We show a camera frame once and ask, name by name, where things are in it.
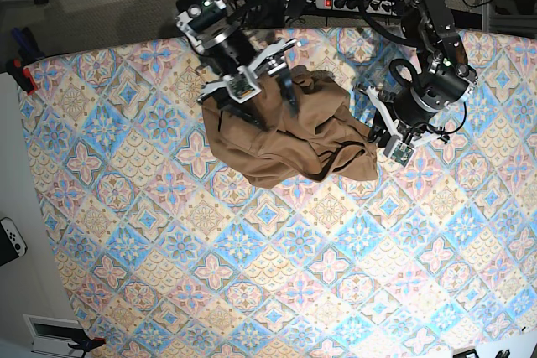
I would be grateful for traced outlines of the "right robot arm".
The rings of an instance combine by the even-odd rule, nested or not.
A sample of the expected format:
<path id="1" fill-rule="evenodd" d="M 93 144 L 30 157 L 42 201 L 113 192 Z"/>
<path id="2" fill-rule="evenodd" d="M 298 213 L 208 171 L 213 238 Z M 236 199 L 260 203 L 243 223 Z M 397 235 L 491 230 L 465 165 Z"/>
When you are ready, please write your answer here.
<path id="1" fill-rule="evenodd" d="M 177 28 L 219 75 L 219 80 L 203 85 L 198 104 L 212 99 L 218 110 L 265 129 L 265 121 L 247 102 L 263 92 L 260 80 L 268 75 L 276 80 L 289 113 L 298 113 L 299 102 L 284 56 L 298 44 L 297 39 L 281 39 L 257 51 L 241 30 L 239 12 L 230 14 L 225 0 L 176 0 L 176 7 Z"/>

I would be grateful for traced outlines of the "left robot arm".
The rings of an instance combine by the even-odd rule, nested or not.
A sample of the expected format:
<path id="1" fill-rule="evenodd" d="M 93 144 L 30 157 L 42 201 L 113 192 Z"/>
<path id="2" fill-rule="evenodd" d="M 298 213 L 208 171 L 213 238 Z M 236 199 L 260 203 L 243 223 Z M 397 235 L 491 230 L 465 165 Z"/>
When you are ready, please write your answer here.
<path id="1" fill-rule="evenodd" d="M 357 7 L 378 34 L 415 49 L 420 65 L 402 58 L 389 63 L 389 73 L 401 87 L 397 93 L 363 85 L 357 91 L 376 109 L 368 141 L 381 148 L 386 158 L 406 165 L 417 148 L 436 140 L 449 142 L 451 131 L 432 125 L 431 120 L 450 106 L 464 105 L 478 78 L 444 0 L 402 1 L 406 10 L 401 37 L 368 14 L 372 0 L 357 0 Z"/>

